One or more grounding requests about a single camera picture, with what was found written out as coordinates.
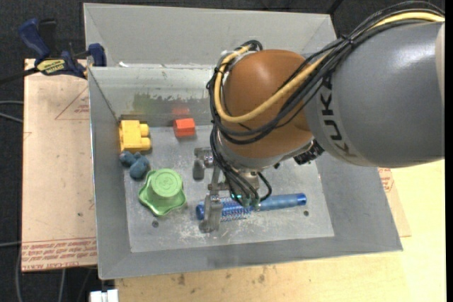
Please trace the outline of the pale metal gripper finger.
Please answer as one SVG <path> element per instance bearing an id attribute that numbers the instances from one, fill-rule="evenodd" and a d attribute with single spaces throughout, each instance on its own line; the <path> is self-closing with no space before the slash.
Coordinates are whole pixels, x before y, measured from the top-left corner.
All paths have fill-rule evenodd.
<path id="1" fill-rule="evenodd" d="M 195 160 L 193 163 L 193 179 L 203 180 L 205 176 L 205 170 L 212 168 L 214 165 L 214 156 L 211 148 L 195 148 L 194 149 Z"/>
<path id="2" fill-rule="evenodd" d="M 198 204 L 198 214 L 203 218 L 199 229 L 202 233 L 211 233 L 219 230 L 223 204 L 218 195 L 207 195 L 203 202 Z"/>

